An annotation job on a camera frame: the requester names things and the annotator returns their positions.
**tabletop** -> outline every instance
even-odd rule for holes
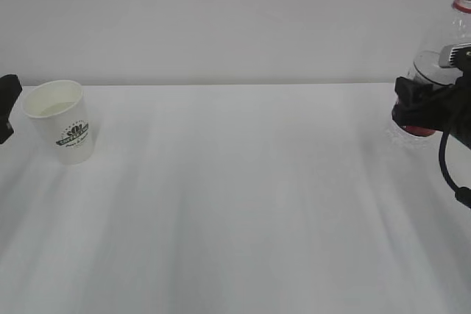
[[[95,150],[73,166],[17,104],[0,313],[471,313],[470,211],[439,133],[391,134],[394,100],[390,84],[88,86]],[[447,159],[471,185],[471,151],[451,139]]]

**paper cup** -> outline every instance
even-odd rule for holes
[[[23,100],[23,111],[60,162],[73,165],[91,156],[91,129],[78,82],[59,80],[37,86]]]

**clear plastic bottle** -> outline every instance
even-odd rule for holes
[[[454,0],[451,8],[426,33],[407,77],[438,89],[453,84],[462,72],[439,67],[440,52],[445,46],[471,42],[471,0]],[[412,135],[430,136],[433,130],[403,126]]]

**black object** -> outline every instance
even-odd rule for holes
[[[451,134],[471,149],[471,48],[457,51],[453,65],[463,72],[454,85],[433,90],[404,77],[396,79],[397,103],[392,118],[399,126],[418,126],[443,132],[439,164],[445,181],[456,199],[471,209],[471,190],[459,187],[451,178],[445,162],[445,149]]]
[[[6,75],[0,78],[0,144],[7,141],[13,134],[13,128],[8,119],[22,90],[16,75]]]

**cup logo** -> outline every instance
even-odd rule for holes
[[[61,140],[56,141],[59,146],[78,147],[83,144],[83,140],[88,136],[88,122],[76,121],[61,134]]]

